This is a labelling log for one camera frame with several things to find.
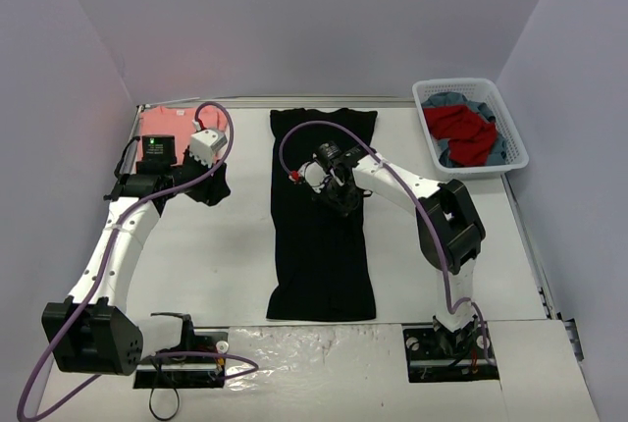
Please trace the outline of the black t-shirt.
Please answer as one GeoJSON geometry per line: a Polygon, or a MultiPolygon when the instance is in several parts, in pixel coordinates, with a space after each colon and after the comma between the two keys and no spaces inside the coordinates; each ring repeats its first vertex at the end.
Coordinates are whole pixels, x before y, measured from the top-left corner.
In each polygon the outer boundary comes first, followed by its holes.
{"type": "Polygon", "coordinates": [[[288,168],[310,160],[320,144],[332,141],[341,150],[354,141],[346,127],[371,142],[375,111],[341,108],[334,112],[274,110],[271,217],[275,227],[278,285],[271,293],[270,320],[349,322],[373,320],[376,301],[368,272],[361,209],[344,217],[312,197],[310,188],[295,185],[288,168]]]}

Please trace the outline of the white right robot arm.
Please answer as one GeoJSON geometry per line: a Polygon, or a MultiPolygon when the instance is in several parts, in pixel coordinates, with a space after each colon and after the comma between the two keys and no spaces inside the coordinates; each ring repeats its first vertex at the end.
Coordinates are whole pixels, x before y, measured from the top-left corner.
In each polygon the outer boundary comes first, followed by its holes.
{"type": "Polygon", "coordinates": [[[423,178],[356,146],[341,153],[324,144],[299,173],[315,197],[341,213],[365,193],[378,195],[414,217],[423,260],[436,270],[438,350],[456,356],[471,341],[474,271],[486,230],[466,186],[423,178]]]}

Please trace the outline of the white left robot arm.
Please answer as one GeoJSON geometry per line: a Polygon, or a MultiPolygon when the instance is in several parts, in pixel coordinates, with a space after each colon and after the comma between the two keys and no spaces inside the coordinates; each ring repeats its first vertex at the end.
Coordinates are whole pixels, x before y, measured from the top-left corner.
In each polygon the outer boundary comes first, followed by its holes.
{"type": "Polygon", "coordinates": [[[62,372],[127,376],[160,351],[176,361],[196,353],[188,315],[158,311],[133,320],[127,301],[140,255],[167,202],[185,194],[213,206],[229,195],[219,157],[227,137],[216,129],[194,133],[181,162],[171,135],[146,135],[140,143],[141,159],[132,172],[117,176],[105,197],[107,220],[81,278],[63,301],[43,311],[42,325],[62,372]]]}

